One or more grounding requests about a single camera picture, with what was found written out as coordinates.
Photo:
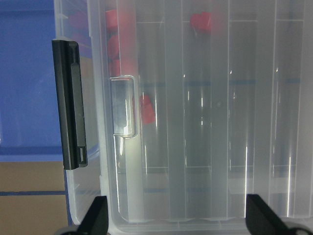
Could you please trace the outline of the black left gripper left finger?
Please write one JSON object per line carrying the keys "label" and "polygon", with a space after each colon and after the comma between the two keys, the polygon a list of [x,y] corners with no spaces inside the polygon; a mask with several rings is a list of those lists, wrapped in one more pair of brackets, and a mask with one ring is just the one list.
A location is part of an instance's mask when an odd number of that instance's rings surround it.
{"label": "black left gripper left finger", "polygon": [[79,235],[108,233],[108,202],[106,196],[96,196],[77,229]]}

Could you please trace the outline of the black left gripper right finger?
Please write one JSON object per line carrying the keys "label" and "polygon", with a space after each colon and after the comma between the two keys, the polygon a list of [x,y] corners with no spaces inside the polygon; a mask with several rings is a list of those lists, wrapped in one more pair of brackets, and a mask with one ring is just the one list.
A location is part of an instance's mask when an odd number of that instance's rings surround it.
{"label": "black left gripper right finger", "polygon": [[290,235],[286,224],[258,194],[246,196],[246,227],[251,235]]}

